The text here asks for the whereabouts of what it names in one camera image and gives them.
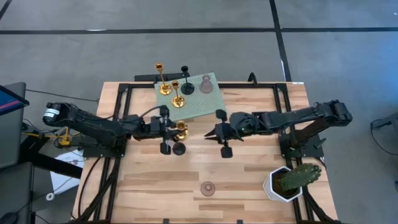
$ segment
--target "table leg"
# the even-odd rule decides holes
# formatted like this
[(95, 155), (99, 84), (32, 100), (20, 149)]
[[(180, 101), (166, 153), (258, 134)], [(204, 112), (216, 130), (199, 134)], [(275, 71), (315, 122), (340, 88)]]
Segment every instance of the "table leg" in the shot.
[(394, 129), (398, 132), (398, 113), (392, 114), (386, 118), (375, 121), (372, 124), (372, 129), (379, 129), (385, 125), (392, 125)]
[(58, 174), (80, 179), (82, 168), (51, 158), (34, 151), (21, 151), (20, 162), (31, 162), (33, 166), (50, 170)]

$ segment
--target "wooden table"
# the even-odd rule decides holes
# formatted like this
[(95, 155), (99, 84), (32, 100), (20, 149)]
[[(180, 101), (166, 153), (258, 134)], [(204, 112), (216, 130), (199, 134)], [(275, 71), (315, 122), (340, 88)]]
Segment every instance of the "wooden table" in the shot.
[[(98, 116), (113, 114), (118, 82), (104, 83), (98, 106)], [(303, 84), (287, 83), (292, 110), (308, 107)], [(221, 89), (228, 114), (238, 111), (275, 111), (274, 94), (267, 88)], [(284, 99), (280, 101), (285, 111)], [(152, 88), (135, 88), (130, 103), (130, 114), (142, 114), (155, 106)], [(158, 111), (149, 113), (145, 119)], [(112, 223), (295, 223), (292, 203), (271, 201), (262, 189), (267, 174), (285, 165), (280, 155), (277, 135), (251, 136), (241, 141), (230, 141), (234, 156), (223, 159), (221, 145), (205, 141), (203, 135), (214, 128), (219, 120), (214, 114), (186, 121), (189, 138), (184, 142), (187, 152), (182, 156), (165, 156), (159, 152), (160, 139), (130, 140), (121, 167), (114, 201)], [(81, 184), (95, 158), (85, 162)], [(82, 209), (86, 208), (98, 192), (103, 161), (90, 175), (83, 194)], [(319, 164), (315, 159), (303, 162)], [(201, 183), (212, 181), (216, 192), (205, 197)], [(319, 206), (330, 217), (337, 219), (325, 169), (320, 180), (308, 186)], [(105, 195), (101, 218), (105, 217), (108, 195)], [(77, 216), (78, 197), (73, 215)], [(302, 216), (306, 219), (303, 198), (300, 197)]]

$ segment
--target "green perforated board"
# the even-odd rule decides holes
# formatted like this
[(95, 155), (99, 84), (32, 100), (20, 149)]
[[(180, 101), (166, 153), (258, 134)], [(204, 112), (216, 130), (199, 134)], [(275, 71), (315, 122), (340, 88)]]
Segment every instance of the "green perforated board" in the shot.
[[(204, 75), (210, 76), (210, 82), (213, 85), (213, 91), (210, 93), (202, 93), (199, 89)], [(185, 105), (181, 108), (176, 108), (172, 104), (172, 100), (176, 96), (175, 90), (171, 94), (164, 96), (159, 93), (162, 82), (155, 84), (157, 105), (166, 105), (169, 108), (172, 121), (211, 114), (218, 109), (226, 110), (220, 88), (218, 88), (216, 75), (213, 72), (204, 75), (188, 77), (188, 82), (195, 86), (195, 91), (191, 95), (184, 95), (181, 92), (181, 86), (185, 83), (185, 79), (177, 80), (179, 82), (178, 94), (185, 98)]]

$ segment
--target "cable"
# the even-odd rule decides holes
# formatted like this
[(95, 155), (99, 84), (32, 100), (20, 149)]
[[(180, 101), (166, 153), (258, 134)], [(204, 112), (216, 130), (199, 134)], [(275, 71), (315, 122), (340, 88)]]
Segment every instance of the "cable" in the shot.
[(50, 224), (47, 220), (45, 220), (44, 218), (42, 218), (41, 216), (39, 216), (38, 214), (34, 213), (35, 216), (43, 221), (45, 221), (47, 224)]
[(86, 162), (86, 161), (77, 161), (77, 160), (72, 160), (72, 161), (62, 161), (62, 162)]
[(52, 133), (52, 132), (56, 132), (56, 131), (60, 130), (60, 129), (53, 129), (53, 130), (43, 129), (43, 130), (41, 130), (39, 128), (36, 128), (36, 126), (34, 126), (32, 124), (32, 122), (30, 122), (28, 119), (24, 118), (23, 120), (27, 121), (32, 126), (32, 128), (34, 128), (36, 131), (39, 131), (39, 132), (42, 132), (42, 133)]
[(166, 105), (155, 106), (155, 107), (153, 107), (153, 108), (147, 110), (145, 113), (143, 113), (143, 114), (142, 114), (140, 117), (138, 117), (137, 119), (134, 119), (134, 120), (132, 120), (132, 121), (121, 121), (121, 122), (124, 122), (124, 123), (131, 123), (131, 122), (133, 122), (133, 121), (136, 121), (136, 120), (138, 120), (138, 119), (143, 118), (147, 113), (149, 113), (149, 112), (151, 112), (151, 111), (153, 111), (153, 110), (156, 110), (157, 108), (161, 108), (161, 107), (163, 107), (163, 106), (165, 106), (165, 107), (167, 108)]
[(60, 95), (60, 94), (55, 94), (55, 93), (44, 92), (44, 91), (28, 90), (28, 89), (26, 89), (26, 91), (31, 91), (31, 92), (34, 92), (34, 93), (43, 93), (43, 94), (48, 94), (48, 95), (53, 95), (53, 96), (61, 96), (61, 97), (65, 97), (65, 98), (75, 99), (75, 100), (84, 100), (84, 101), (90, 101), (90, 102), (96, 102), (96, 103), (99, 102), (99, 100), (89, 100), (89, 99), (72, 97), (72, 96), (65, 96), (65, 95)]
[(371, 122), (371, 135), (372, 135), (372, 138), (373, 138), (373, 141), (379, 146), (379, 148), (381, 149), (381, 150), (383, 150), (384, 152), (386, 152), (386, 153), (388, 153), (388, 154), (390, 154), (390, 155), (392, 155), (392, 156), (398, 156), (398, 154), (396, 154), (396, 153), (393, 153), (393, 152), (389, 152), (389, 151), (387, 151), (387, 150), (385, 150), (383, 147), (381, 147), (381, 145), (376, 141), (376, 138), (374, 138), (374, 135), (373, 135), (373, 123), (375, 123), (376, 121), (380, 121), (381, 119), (375, 119), (374, 121), (372, 121)]
[(314, 158), (315, 158), (316, 160), (318, 160), (319, 162), (321, 162), (322, 165), (325, 167), (325, 170), (327, 170), (325, 162), (324, 162), (320, 157), (314, 157)]
[(110, 119), (110, 118), (112, 118), (114, 115), (111, 115), (111, 116), (108, 116), (108, 117), (106, 117), (106, 118), (89, 118), (89, 117), (87, 117), (87, 116), (85, 116), (85, 115), (82, 115), (82, 114), (78, 114), (78, 115), (80, 115), (81, 117), (83, 117), (84, 119), (88, 119), (88, 120), (92, 120), (92, 121), (101, 121), (101, 120), (106, 120), (106, 119)]
[(69, 134), (70, 136), (76, 136), (78, 134), (81, 134), (80, 132), (77, 132), (76, 134)]
[(97, 163), (98, 163), (98, 161), (100, 161), (100, 159), (101, 159), (101, 158), (99, 157), (97, 160), (95, 160), (94, 164), (91, 166), (90, 170), (89, 170), (88, 173), (87, 173), (87, 177), (86, 177), (86, 179), (85, 179), (85, 181), (84, 181), (84, 183), (83, 183), (83, 186), (81, 186), (81, 191), (80, 191), (80, 196), (79, 196), (79, 202), (78, 202), (78, 209), (77, 209), (77, 212), (78, 212), (78, 216), (79, 216), (79, 217), (81, 216), (81, 212), (80, 212), (80, 210), (81, 210), (81, 198), (83, 197), (83, 192), (84, 192), (84, 190), (85, 190), (85, 187), (86, 187), (86, 184), (87, 184), (87, 180), (88, 180), (88, 178), (90, 177), (90, 174), (91, 174), (91, 172), (93, 171), (95, 165), (97, 165)]
[(73, 152), (72, 150), (70, 150), (70, 149), (67, 148), (67, 147), (72, 147), (72, 146), (67, 146), (67, 147), (66, 147), (66, 146), (65, 146), (65, 147), (60, 146), (59, 139), (60, 139), (60, 138), (57, 138), (57, 139), (54, 140), (54, 142), (53, 142), (53, 145), (54, 145), (56, 148), (58, 148), (58, 149), (66, 149), (66, 150), (68, 150), (69, 152), (71, 152), (71, 153), (73, 153), (73, 154), (75, 154), (75, 155), (77, 155), (77, 156), (84, 157), (84, 156), (79, 155), (79, 154), (77, 154), (77, 153), (75, 153), (75, 152)]
[(73, 216), (73, 212), (70, 212), (70, 216), (73, 218), (73, 220), (76, 220), (76, 218)]
[(59, 186), (57, 189), (55, 189), (55, 190), (53, 190), (53, 191), (51, 191), (51, 192), (49, 192), (49, 193), (40, 195), (40, 196), (38, 196), (37, 198), (35, 198), (35, 199), (33, 199), (33, 200), (30, 200), (28, 203), (26, 203), (24, 206), (22, 206), (20, 209), (18, 209), (18, 211), (17, 211), (16, 213), (19, 213), (23, 208), (25, 208), (25, 207), (26, 207), (28, 204), (30, 204), (31, 202), (34, 202), (34, 201), (36, 201), (37, 199), (46, 196), (47, 194), (56, 192), (58, 189), (60, 189), (62, 186), (64, 186), (69, 180), (72, 180), (72, 177), (69, 178), (68, 180), (66, 180), (66, 181), (65, 181), (61, 186)]
[[(33, 136), (33, 137), (37, 137), (37, 138), (40, 137), (39, 134), (35, 134), (35, 133), (25, 133), (25, 132), (23, 132), (21, 134), (27, 135), (27, 136)], [(57, 135), (49, 136), (49, 135), (45, 135), (44, 137), (45, 138), (63, 138), (63, 137), (67, 137), (67, 136), (57, 136)]]

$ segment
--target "artificial cactus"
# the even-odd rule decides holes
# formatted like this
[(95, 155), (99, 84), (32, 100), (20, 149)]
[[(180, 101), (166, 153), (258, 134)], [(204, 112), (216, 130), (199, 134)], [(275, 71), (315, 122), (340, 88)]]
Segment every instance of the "artificial cactus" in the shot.
[(321, 168), (314, 164), (302, 164), (283, 174), (275, 180), (285, 192), (287, 190), (304, 187), (318, 180), (321, 176)]

